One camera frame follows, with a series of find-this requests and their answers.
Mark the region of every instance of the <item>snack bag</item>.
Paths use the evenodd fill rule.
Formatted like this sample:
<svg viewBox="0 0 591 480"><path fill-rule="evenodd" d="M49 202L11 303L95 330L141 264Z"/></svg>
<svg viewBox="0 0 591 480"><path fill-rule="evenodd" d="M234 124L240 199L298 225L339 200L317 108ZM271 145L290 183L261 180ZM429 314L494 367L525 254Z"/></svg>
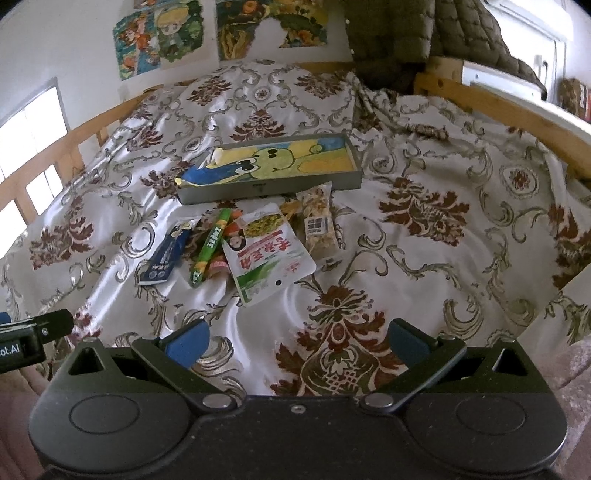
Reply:
<svg viewBox="0 0 591 480"><path fill-rule="evenodd" d="M228 220L230 219L231 215L232 209L230 208L224 208L219 213L216 223L213 225L213 228L209 232L205 240L205 244L201 248L201 251L197 256L195 263L191 267L191 286L196 287L205 279L205 270L207 269L207 266L209 265L209 262L212 259L213 254L216 252L217 246L219 245L219 242L222 239L222 233L226 229L226 225L228 224Z"/></svg>
<svg viewBox="0 0 591 480"><path fill-rule="evenodd" d="M316 261L331 257L339 252L335 225L330 213L330 192L332 182L318 185L297 194L304 211L306 248Z"/></svg>
<svg viewBox="0 0 591 480"><path fill-rule="evenodd" d="M140 287L168 281L183 254L192 227L191 222L180 222L174 226L150 258L148 269L139 276Z"/></svg>
<svg viewBox="0 0 591 480"><path fill-rule="evenodd" d="M275 203L245 213L222 245L243 305L264 300L316 270Z"/></svg>

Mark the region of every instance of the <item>circular pad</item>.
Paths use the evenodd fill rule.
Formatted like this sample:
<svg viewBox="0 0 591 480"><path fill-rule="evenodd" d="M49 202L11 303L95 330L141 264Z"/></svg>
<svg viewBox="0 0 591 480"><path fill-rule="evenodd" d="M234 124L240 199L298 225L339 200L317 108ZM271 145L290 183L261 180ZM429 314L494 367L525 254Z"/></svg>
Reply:
<svg viewBox="0 0 591 480"><path fill-rule="evenodd" d="M467 398L456 410L457 418L465 427L487 435L506 435L525 423L521 405L495 395Z"/></svg>
<svg viewBox="0 0 591 480"><path fill-rule="evenodd" d="M533 473L552 463L566 436L552 393L424 392L404 420L427 453L469 475Z"/></svg>
<svg viewBox="0 0 591 480"><path fill-rule="evenodd" d="M86 391L50 385L33 410L29 436L44 463L91 475L129 472L184 438L192 417L180 395L123 376L112 378L110 394L92 375Z"/></svg>
<svg viewBox="0 0 591 480"><path fill-rule="evenodd" d="M83 432L105 434L126 429L138 417L136 402L119 395L97 395L76 405L70 414L70 421Z"/></svg>

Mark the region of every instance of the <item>olive green jacket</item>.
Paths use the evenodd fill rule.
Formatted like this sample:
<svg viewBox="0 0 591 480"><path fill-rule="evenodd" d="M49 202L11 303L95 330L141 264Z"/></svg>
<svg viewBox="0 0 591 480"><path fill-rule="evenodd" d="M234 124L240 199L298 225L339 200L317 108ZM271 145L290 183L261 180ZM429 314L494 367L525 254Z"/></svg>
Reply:
<svg viewBox="0 0 591 480"><path fill-rule="evenodd" d="M370 88L404 92L430 56L454 57L507 72L543 89L511 56L495 17L480 0L342 0L359 76Z"/></svg>

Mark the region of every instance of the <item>barcode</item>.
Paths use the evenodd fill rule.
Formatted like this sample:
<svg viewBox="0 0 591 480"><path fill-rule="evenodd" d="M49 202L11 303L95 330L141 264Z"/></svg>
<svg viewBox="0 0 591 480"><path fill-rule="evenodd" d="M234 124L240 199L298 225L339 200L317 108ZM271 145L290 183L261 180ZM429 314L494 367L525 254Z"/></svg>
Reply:
<svg viewBox="0 0 591 480"><path fill-rule="evenodd" d="M325 233L325 217L310 217L306 219L306 235L324 235Z"/></svg>

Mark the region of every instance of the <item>bed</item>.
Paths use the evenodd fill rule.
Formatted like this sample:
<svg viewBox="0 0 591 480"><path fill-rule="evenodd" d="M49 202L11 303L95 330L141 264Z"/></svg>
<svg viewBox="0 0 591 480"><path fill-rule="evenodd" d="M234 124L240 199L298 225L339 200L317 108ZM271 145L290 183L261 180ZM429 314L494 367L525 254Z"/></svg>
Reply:
<svg viewBox="0 0 591 480"><path fill-rule="evenodd" d="M420 95L397 96L368 90L348 70L228 63L146 92L50 146L0 184L0 207L15 200L28 223L0 261L6 311L13 320L74 314L72 335L40 367L47 376L85 337L127 346L204 318L212 337L193 371L237 397L374 390L405 370L386 337L395 317L469 345L519 339L568 407L557 469L579 478L574 454L591 417L591 193L570 171L590 173L589 146L573 148L559 125L486 89L420 74ZM182 206L175 176L218 145L343 131L363 183L334 192L341 250L314 275L248 308L226 278L191 288L186 257L169 282L138 287L180 219L283 201ZM100 151L84 168L77 145L95 134ZM25 186L50 164L69 183L36 218Z"/></svg>

